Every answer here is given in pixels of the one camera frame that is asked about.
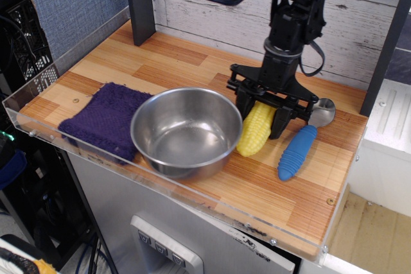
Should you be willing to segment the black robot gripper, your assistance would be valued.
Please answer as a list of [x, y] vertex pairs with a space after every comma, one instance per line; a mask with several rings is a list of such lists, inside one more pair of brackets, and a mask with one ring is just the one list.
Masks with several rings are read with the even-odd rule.
[[278, 139], [291, 119], [308, 120], [318, 96], [296, 79], [303, 48], [283, 51], [266, 49], [261, 67], [232, 64], [227, 87], [236, 95], [236, 106], [243, 120], [255, 101], [277, 108], [271, 125], [270, 140]]

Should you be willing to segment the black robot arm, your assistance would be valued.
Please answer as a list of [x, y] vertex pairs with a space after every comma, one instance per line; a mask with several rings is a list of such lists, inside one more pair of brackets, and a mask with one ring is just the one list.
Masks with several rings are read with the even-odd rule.
[[321, 37], [325, 0], [272, 0], [270, 34], [265, 39], [261, 67], [231, 65], [228, 88], [236, 94], [236, 106], [243, 118], [259, 101], [275, 108], [269, 126], [270, 139], [278, 139], [292, 119], [308, 121], [317, 95], [295, 77], [302, 67], [302, 52], [310, 45], [323, 55], [315, 39]]

